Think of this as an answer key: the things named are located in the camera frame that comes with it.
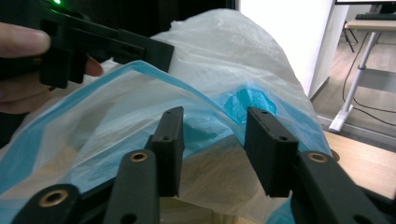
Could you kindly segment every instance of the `translucent plastic bag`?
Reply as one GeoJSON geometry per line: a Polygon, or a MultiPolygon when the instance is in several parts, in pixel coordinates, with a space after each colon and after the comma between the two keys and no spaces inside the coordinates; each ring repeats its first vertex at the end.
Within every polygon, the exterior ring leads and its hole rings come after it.
{"type": "Polygon", "coordinates": [[[97,79],[21,129],[0,161],[0,218],[9,222],[55,183],[81,192],[113,177],[163,111],[184,107],[180,200],[263,223],[285,200],[266,198],[241,145],[247,108],[273,113],[300,150],[329,147],[283,50],[231,10],[174,22],[153,38],[176,47],[168,75],[134,62],[97,79]]]}

